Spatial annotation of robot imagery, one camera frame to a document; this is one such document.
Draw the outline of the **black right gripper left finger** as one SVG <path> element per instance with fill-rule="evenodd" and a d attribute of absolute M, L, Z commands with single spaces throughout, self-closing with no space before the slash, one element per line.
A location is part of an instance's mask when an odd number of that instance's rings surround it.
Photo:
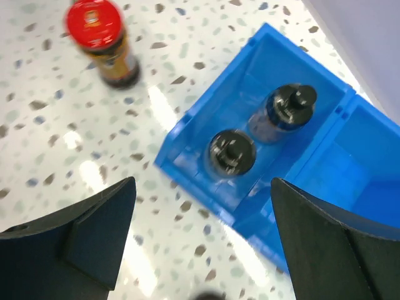
<path fill-rule="evenodd" d="M 1 233 L 1 299 L 107 299 L 136 201 L 127 177 Z"/>

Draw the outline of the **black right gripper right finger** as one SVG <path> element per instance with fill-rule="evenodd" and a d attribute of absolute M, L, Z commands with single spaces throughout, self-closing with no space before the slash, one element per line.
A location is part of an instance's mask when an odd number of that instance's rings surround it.
<path fill-rule="evenodd" d="M 274 178 L 272 207 L 296 299 L 399 299 L 399 228 Z"/>

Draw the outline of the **red lid sauce jar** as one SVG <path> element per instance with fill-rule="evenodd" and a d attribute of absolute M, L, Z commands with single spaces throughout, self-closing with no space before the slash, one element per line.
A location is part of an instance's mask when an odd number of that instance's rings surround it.
<path fill-rule="evenodd" d="M 131 87 L 140 67 L 113 1 L 76 1 L 65 17 L 66 30 L 98 68 L 102 80 L 118 89 Z"/>

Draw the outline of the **black cap white spice jar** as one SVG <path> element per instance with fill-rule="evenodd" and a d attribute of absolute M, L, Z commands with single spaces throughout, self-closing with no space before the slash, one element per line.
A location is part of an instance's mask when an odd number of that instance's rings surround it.
<path fill-rule="evenodd" d="M 256 162 L 254 141 L 238 129 L 218 132 L 205 150 L 210 170 L 222 178 L 233 178 L 246 174 Z"/>

